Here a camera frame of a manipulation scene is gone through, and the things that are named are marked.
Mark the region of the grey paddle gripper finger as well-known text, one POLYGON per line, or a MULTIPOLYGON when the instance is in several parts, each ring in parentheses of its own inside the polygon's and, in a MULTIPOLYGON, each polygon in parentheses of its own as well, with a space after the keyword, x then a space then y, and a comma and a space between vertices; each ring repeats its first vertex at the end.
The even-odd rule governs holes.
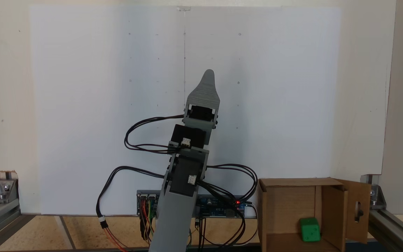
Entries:
POLYGON ((203 73, 200 83, 189 93, 186 105, 219 107, 220 98, 216 90, 213 70, 206 70, 203 73))

